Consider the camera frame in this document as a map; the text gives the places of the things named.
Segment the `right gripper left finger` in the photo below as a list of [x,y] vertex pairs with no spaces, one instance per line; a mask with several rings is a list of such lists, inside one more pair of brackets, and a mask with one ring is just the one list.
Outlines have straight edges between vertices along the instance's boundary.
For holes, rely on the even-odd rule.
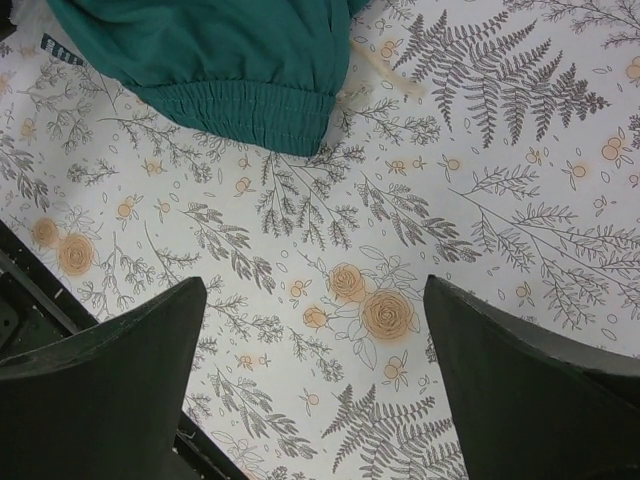
[[4,479],[195,479],[174,450],[204,316],[188,278],[1,363]]

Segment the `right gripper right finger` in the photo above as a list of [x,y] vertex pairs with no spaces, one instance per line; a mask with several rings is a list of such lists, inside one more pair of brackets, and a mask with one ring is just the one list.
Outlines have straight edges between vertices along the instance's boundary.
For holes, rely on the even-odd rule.
[[636,479],[639,361],[431,275],[425,315],[472,479]]

